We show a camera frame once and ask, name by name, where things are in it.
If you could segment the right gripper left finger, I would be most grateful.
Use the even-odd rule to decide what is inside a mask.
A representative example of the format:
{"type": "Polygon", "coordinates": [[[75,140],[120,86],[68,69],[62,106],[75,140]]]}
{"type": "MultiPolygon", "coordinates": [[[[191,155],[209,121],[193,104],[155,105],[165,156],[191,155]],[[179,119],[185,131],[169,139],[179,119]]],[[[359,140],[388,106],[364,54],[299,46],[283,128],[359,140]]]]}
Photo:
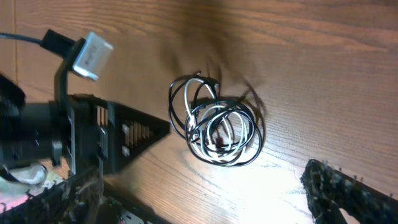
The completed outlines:
{"type": "Polygon", "coordinates": [[[104,182],[91,167],[1,213],[1,223],[95,223],[104,182]]]}

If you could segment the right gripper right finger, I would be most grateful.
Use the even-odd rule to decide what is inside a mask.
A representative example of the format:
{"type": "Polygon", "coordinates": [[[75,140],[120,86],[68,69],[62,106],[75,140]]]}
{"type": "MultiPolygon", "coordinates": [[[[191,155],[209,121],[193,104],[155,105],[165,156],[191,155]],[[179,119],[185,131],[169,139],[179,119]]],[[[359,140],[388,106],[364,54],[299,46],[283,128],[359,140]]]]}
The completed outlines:
{"type": "Polygon", "coordinates": [[[397,200],[334,169],[310,159],[300,178],[315,223],[346,223],[340,212],[359,223],[397,223],[397,200]]]}

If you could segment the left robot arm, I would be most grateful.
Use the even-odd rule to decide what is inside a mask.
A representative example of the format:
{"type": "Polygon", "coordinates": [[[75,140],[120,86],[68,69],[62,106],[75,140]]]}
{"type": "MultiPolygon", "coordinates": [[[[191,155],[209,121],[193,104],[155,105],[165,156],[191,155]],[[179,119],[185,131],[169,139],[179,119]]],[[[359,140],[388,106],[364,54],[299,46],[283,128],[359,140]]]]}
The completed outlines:
{"type": "Polygon", "coordinates": [[[65,158],[73,174],[94,166],[113,174],[169,132],[165,120],[93,95],[69,95],[65,108],[26,103],[1,76],[1,164],[8,168],[42,159],[58,166],[65,158]]]}

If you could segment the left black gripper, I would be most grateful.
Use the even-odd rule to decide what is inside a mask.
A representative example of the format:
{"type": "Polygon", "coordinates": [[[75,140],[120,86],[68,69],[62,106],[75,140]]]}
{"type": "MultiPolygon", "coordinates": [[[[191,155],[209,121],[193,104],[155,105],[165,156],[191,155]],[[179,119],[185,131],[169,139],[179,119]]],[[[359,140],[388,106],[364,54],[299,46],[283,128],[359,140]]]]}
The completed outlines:
{"type": "Polygon", "coordinates": [[[120,172],[170,133],[168,121],[93,95],[58,93],[53,105],[60,138],[53,141],[52,165],[64,158],[72,174],[91,166],[120,172]]]}

